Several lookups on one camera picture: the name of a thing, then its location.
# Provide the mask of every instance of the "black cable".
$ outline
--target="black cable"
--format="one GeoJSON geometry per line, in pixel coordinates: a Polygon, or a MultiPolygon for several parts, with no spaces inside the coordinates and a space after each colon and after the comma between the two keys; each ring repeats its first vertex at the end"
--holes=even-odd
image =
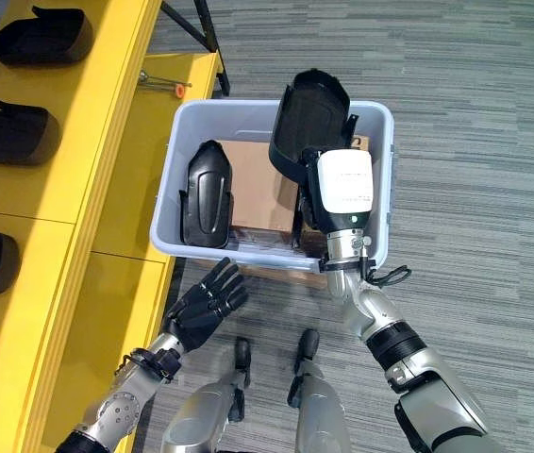
{"type": "Polygon", "coordinates": [[[365,281],[367,281],[371,285],[377,286],[378,288],[382,288],[383,286],[396,285],[397,283],[400,283],[409,276],[411,276],[411,269],[409,269],[405,264],[403,266],[399,266],[396,269],[393,269],[386,276],[383,277],[375,277],[375,272],[376,269],[371,269],[370,272],[368,272],[365,281]]]}

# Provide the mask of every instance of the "robot leg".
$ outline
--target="robot leg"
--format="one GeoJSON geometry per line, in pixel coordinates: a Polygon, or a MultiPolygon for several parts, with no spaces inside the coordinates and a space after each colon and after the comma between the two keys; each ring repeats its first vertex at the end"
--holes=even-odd
{"type": "Polygon", "coordinates": [[[344,407],[312,361],[318,343],[318,332],[305,330],[298,347],[296,377],[288,395],[288,404],[299,409],[296,452],[350,453],[344,407]]]}
{"type": "Polygon", "coordinates": [[[162,436],[161,453],[212,453],[228,422],[244,417],[243,389],[250,383],[250,348],[236,341],[236,369],[190,396],[162,436]]]}

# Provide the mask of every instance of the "floor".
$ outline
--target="floor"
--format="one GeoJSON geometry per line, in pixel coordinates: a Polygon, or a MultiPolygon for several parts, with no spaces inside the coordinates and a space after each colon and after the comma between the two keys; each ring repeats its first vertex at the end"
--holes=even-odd
{"type": "MultiPolygon", "coordinates": [[[[173,1],[187,17],[192,2],[173,1]]],[[[492,434],[534,452],[534,0],[209,1],[232,97],[279,98],[318,67],[351,97],[388,106],[397,149],[395,211],[384,268],[414,271],[387,290],[423,339],[476,393],[492,434]]],[[[197,51],[161,15],[150,50],[197,51]]],[[[205,272],[177,265],[169,302],[205,272]]],[[[246,307],[185,358],[143,415],[136,452],[159,452],[187,396],[218,378],[236,335],[254,347],[246,419],[220,447],[294,450],[285,403],[295,344],[322,333],[318,361],[338,390],[355,452],[410,452],[395,395],[347,334],[325,290],[250,277],[246,307]]]]}

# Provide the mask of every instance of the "light blue plastic bin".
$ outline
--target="light blue plastic bin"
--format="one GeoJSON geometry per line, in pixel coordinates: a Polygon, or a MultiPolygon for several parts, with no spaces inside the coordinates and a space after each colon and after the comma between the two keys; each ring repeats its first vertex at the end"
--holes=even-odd
{"type": "MultiPolygon", "coordinates": [[[[200,143],[206,140],[269,142],[279,101],[208,100],[182,105],[175,114],[166,163],[150,227],[154,246],[169,255],[204,260],[230,257],[241,264],[319,273],[318,260],[288,246],[233,243],[226,248],[205,248],[181,242],[179,191],[187,190],[187,169],[200,143]]],[[[374,203],[368,234],[370,257],[380,267],[389,248],[392,211],[393,119],[385,106],[370,101],[351,101],[350,113],[359,116],[355,133],[370,138],[374,176],[374,203]]]]}

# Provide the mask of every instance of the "robot finger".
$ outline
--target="robot finger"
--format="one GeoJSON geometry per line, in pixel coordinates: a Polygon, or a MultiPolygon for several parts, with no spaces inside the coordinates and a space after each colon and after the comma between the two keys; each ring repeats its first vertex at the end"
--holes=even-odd
{"type": "Polygon", "coordinates": [[[244,287],[242,287],[233,292],[233,294],[227,300],[227,303],[229,304],[229,307],[231,307],[231,310],[235,311],[244,305],[246,300],[248,300],[248,292],[244,287]]]}
{"type": "Polygon", "coordinates": [[[220,291],[223,286],[227,283],[227,281],[236,275],[238,272],[238,265],[234,264],[233,266],[229,266],[225,271],[210,285],[210,289],[213,291],[220,291]]]}
{"type": "Polygon", "coordinates": [[[217,304],[215,306],[215,312],[217,312],[219,316],[225,318],[232,311],[235,311],[239,307],[241,307],[244,302],[246,302],[246,300],[248,300],[248,293],[246,292],[246,289],[239,288],[231,295],[228,300],[223,300],[219,304],[217,304]]]}
{"type": "Polygon", "coordinates": [[[233,277],[231,280],[229,280],[229,283],[227,283],[224,288],[219,292],[219,302],[227,300],[229,296],[240,287],[242,282],[244,281],[244,277],[240,274],[237,274],[235,277],[233,277]]]}
{"type": "Polygon", "coordinates": [[[225,267],[231,262],[231,260],[228,257],[223,258],[220,260],[205,276],[202,278],[200,283],[205,284],[206,286],[212,285],[216,277],[221,274],[221,271],[225,269],[225,267]]]}

